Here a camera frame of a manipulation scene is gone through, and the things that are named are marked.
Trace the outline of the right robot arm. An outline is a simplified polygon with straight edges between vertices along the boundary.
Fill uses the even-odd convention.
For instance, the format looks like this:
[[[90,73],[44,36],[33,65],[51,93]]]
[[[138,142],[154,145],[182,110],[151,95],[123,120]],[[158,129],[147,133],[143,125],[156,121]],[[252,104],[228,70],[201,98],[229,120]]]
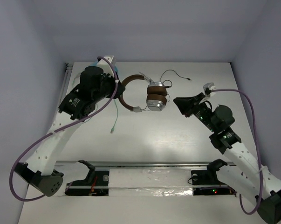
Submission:
[[[214,110],[200,93],[194,97],[177,97],[173,100],[185,117],[195,116],[211,132],[210,141],[215,149],[232,161],[238,171],[217,159],[207,165],[206,177],[211,183],[222,182],[241,197],[255,205],[259,216],[268,224],[281,221],[281,180],[256,159],[246,148],[241,138],[232,130],[235,122],[231,109],[218,105]]]

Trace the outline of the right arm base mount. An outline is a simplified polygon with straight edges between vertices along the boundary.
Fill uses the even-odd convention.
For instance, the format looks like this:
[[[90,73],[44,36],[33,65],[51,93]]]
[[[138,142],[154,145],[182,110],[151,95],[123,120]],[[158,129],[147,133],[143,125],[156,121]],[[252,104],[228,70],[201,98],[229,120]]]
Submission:
[[[222,159],[217,159],[206,166],[204,170],[191,171],[188,184],[193,186],[194,196],[216,196],[233,195],[237,192],[230,186],[220,182],[217,178],[217,171],[228,164]]]

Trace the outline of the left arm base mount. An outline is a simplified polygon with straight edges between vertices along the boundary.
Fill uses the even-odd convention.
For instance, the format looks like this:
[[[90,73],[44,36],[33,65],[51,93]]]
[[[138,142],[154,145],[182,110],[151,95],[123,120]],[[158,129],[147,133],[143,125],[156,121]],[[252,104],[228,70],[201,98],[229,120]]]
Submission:
[[[109,195],[109,170],[96,170],[88,161],[79,160],[80,164],[89,170],[82,180],[75,180],[66,185],[67,196],[108,196]]]

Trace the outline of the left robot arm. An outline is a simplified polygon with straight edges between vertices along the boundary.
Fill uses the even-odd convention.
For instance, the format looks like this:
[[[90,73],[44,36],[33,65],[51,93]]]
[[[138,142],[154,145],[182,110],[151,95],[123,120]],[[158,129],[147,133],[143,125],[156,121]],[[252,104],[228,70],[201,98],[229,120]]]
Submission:
[[[14,174],[42,193],[37,199],[54,195],[60,189],[64,177],[64,173],[55,170],[59,154],[74,132],[86,120],[106,108],[112,100],[120,97],[124,89],[117,67],[110,63],[96,63],[86,67],[80,73],[80,82],[58,107],[58,114],[67,115],[67,121],[54,122],[48,133],[30,145],[14,162],[9,175],[12,195],[19,201],[27,201],[14,190]]]

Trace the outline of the brown silver headphones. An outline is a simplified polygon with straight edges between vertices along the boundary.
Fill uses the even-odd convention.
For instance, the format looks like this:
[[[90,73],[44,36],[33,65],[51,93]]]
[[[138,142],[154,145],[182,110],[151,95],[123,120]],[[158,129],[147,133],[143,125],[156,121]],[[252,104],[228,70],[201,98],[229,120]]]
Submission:
[[[128,76],[121,82],[121,84],[123,87],[126,87],[130,82],[135,80],[144,80],[148,83],[146,107],[142,109],[139,106],[133,107],[127,104],[123,98],[123,93],[119,97],[121,105],[131,112],[143,112],[146,109],[149,111],[161,112],[167,104],[167,89],[165,85],[161,81],[153,81],[150,77],[143,73]]]

